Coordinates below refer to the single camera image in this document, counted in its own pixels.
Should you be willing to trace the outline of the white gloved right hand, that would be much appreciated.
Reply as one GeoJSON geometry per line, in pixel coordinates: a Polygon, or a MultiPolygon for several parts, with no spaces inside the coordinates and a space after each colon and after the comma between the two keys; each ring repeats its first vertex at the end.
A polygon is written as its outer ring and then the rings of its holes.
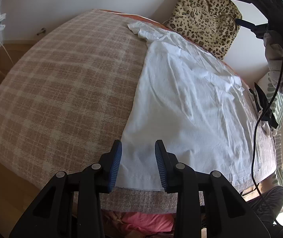
{"type": "Polygon", "coordinates": [[[268,61],[271,82],[277,85],[283,66],[283,36],[276,31],[264,34],[265,57],[268,61]]]}

